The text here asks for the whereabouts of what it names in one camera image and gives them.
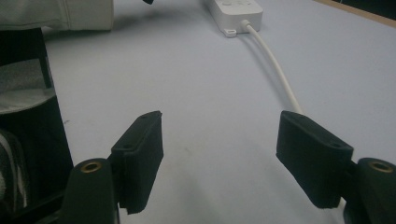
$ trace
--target white table surface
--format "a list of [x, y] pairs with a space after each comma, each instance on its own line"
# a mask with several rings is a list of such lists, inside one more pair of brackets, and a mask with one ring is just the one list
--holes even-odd
[[[396, 163], [396, 29], [311, 0], [259, 0], [261, 36], [306, 115]], [[276, 158], [291, 110], [252, 36], [226, 38], [200, 1], [116, 0], [112, 32], [45, 31], [74, 163], [106, 158], [140, 115], [163, 112], [148, 206], [122, 223], [343, 223]]]

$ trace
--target black object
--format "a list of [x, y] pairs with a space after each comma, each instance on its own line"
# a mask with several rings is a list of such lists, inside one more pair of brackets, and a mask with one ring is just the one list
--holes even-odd
[[73, 162], [56, 96], [43, 105], [0, 115], [0, 128], [21, 143], [29, 177], [28, 205], [64, 190]]
[[341, 197], [348, 224], [396, 223], [396, 166], [365, 158], [312, 119], [283, 111], [276, 156], [318, 208], [334, 208]]
[[145, 3], [147, 3], [147, 4], [149, 4], [149, 5], [151, 5], [153, 2], [154, 2], [154, 0], [143, 0]]
[[128, 214], [142, 211], [163, 158], [161, 116], [155, 111], [139, 117], [107, 160], [92, 159], [77, 165], [64, 195], [49, 197], [1, 223], [35, 223], [61, 209], [57, 223], [114, 224], [119, 223], [118, 202]]
[[0, 66], [38, 59], [44, 83], [47, 88], [52, 87], [47, 50], [41, 28], [0, 31], [0, 43]]

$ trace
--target power strip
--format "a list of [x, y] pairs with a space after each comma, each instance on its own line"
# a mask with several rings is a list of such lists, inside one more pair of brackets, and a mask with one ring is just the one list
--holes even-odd
[[247, 20], [256, 31], [262, 25], [262, 8], [254, 0], [206, 0], [209, 11], [227, 37], [248, 31], [241, 24]]

